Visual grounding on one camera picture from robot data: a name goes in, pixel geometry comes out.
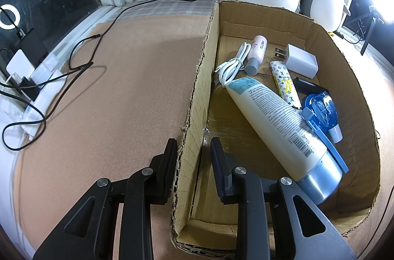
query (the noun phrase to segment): white power adapter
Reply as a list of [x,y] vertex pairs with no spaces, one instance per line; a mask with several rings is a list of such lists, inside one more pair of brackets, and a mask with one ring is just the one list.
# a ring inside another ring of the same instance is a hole
[[288,44],[286,51],[276,48],[275,56],[283,59],[287,69],[313,79],[319,69],[316,57],[309,52]]
[[34,66],[21,49],[16,51],[5,69],[18,84],[23,78],[29,79],[34,72]]

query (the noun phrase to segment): white adapter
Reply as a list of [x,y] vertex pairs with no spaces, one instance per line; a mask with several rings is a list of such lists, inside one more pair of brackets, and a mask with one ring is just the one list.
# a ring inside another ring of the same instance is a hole
[[316,57],[309,52],[288,44],[286,51],[276,48],[275,56],[283,59],[287,69],[313,79],[319,69]]
[[51,75],[56,71],[55,67],[58,64],[58,58],[51,52],[43,62],[34,70],[30,79],[35,84],[40,84],[48,81]]
[[13,75],[17,84],[22,82],[23,77],[29,79],[34,72],[34,66],[21,49],[16,51],[5,69],[10,76]]

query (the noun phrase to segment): barcode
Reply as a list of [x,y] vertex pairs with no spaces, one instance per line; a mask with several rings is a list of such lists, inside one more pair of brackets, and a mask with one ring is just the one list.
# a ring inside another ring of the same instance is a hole
[[290,141],[292,143],[294,143],[298,149],[300,149],[300,151],[304,154],[305,157],[309,157],[309,155],[312,153],[311,148],[309,148],[305,142],[302,140],[302,138],[294,133],[291,137],[290,137]]

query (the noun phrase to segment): lotion tube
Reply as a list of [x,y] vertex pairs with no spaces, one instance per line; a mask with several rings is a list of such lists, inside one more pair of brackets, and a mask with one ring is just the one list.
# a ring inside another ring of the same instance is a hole
[[341,169],[289,104],[253,78],[231,81],[226,88],[259,137],[315,204],[334,192],[342,178]]

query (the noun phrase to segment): yellow patterned package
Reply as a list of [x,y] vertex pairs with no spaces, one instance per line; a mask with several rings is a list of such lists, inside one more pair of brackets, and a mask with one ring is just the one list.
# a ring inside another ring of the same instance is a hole
[[271,68],[272,76],[281,98],[294,109],[301,109],[301,102],[298,98],[296,88],[284,62],[272,61],[269,63],[269,67]]

